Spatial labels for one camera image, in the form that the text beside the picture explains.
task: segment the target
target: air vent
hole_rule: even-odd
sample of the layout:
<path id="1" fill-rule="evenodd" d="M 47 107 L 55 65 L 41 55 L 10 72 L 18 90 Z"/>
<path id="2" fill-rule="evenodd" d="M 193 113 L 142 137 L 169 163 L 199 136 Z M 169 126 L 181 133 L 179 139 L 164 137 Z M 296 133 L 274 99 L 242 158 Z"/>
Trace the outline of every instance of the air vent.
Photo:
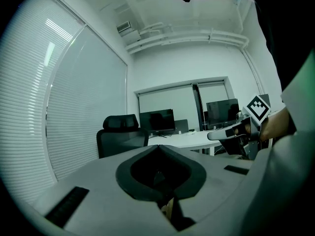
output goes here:
<path id="1" fill-rule="evenodd" d="M 129 21 L 117 26 L 118 33 L 122 32 L 126 29 L 129 29 L 129 28 L 131 28 L 131 24 Z"/>

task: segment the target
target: chair headrest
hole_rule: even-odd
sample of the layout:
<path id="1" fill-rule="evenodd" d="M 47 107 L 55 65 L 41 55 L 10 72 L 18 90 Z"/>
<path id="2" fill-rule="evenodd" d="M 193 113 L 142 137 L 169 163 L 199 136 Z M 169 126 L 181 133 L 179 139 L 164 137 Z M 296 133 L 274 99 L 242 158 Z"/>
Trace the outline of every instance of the chair headrest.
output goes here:
<path id="1" fill-rule="evenodd" d="M 103 123 L 106 131 L 134 131 L 139 127 L 136 115 L 109 116 Z"/>

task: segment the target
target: desk leg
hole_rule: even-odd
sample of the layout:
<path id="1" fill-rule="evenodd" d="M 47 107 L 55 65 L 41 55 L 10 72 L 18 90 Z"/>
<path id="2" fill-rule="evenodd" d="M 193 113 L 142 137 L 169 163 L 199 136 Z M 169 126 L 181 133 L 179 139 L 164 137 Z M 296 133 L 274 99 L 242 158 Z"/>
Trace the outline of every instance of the desk leg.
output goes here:
<path id="1" fill-rule="evenodd" d="M 210 147 L 210 155 L 215 155 L 215 147 Z"/>

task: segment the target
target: roller blind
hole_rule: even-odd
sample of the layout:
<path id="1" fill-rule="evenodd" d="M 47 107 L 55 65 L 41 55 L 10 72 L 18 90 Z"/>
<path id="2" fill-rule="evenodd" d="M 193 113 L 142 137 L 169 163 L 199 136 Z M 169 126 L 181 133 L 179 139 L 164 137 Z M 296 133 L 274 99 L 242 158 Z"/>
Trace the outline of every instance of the roller blind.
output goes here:
<path id="1" fill-rule="evenodd" d="M 31 203 L 53 184 L 44 154 L 47 83 L 82 23 L 55 0 L 25 0 L 0 44 L 0 174 Z"/>
<path id="2" fill-rule="evenodd" d="M 199 92 L 202 101 L 203 111 L 207 110 L 207 103 L 220 101 L 220 100 L 228 100 L 226 89 L 224 84 L 213 84 L 213 83 L 204 83 L 198 84 Z"/>
<path id="3" fill-rule="evenodd" d="M 126 64 L 89 28 L 69 47 L 47 108 L 47 147 L 57 179 L 98 159 L 106 117 L 126 114 Z"/>
<path id="4" fill-rule="evenodd" d="M 159 90 L 139 95 L 140 112 L 173 109 L 174 120 L 188 120 L 189 129 L 200 131 L 192 86 Z"/>

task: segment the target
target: chair backrest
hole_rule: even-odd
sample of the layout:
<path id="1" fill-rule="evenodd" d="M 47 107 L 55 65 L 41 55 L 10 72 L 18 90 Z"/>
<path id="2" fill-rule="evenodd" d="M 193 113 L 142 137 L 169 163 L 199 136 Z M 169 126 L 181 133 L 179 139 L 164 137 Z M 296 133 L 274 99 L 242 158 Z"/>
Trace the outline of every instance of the chair backrest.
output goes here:
<path id="1" fill-rule="evenodd" d="M 103 124 L 104 129 L 96 135 L 99 157 L 147 146 L 149 133 L 138 126 L 135 115 L 107 117 Z"/>

